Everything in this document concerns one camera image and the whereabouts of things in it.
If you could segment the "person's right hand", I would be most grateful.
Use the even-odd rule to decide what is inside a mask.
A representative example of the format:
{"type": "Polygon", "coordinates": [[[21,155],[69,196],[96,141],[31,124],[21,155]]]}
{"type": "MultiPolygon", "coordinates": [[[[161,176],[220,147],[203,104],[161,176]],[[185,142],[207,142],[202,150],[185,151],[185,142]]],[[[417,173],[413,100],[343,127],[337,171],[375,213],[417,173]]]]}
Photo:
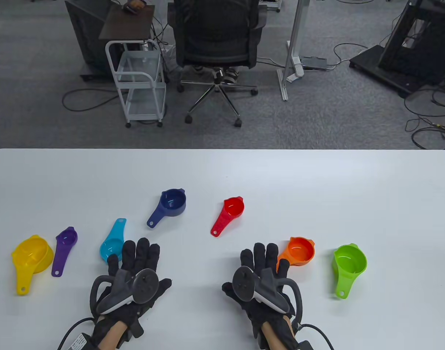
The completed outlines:
{"type": "MultiPolygon", "coordinates": [[[[274,243],[264,246],[263,243],[255,243],[253,250],[244,249],[241,251],[240,260],[242,266],[247,266],[254,273],[259,273],[270,268],[277,278],[286,278],[290,267],[288,260],[282,259],[278,262],[279,248],[274,243]]],[[[286,314],[278,313],[269,306],[251,300],[244,302],[236,296],[231,282],[225,282],[221,290],[247,313],[251,321],[253,335],[260,338],[261,349],[271,350],[295,350],[298,342],[295,339],[294,331],[291,327],[290,318],[295,314],[294,307],[289,297],[282,292],[282,287],[278,292],[288,302],[290,310],[286,314]]]]}

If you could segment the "person's left hand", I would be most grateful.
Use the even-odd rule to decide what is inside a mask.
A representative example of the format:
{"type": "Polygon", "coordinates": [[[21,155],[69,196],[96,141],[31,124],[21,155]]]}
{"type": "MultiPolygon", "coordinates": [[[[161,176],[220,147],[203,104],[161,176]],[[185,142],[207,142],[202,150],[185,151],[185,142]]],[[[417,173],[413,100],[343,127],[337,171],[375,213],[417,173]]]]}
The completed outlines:
{"type": "Polygon", "coordinates": [[[90,340],[94,349],[114,350],[131,335],[143,335],[139,318],[171,287],[171,279],[157,279],[159,254],[158,244],[141,238],[137,243],[124,243],[121,266],[116,255],[109,256],[109,277],[96,278],[90,294],[95,318],[90,340]]]}

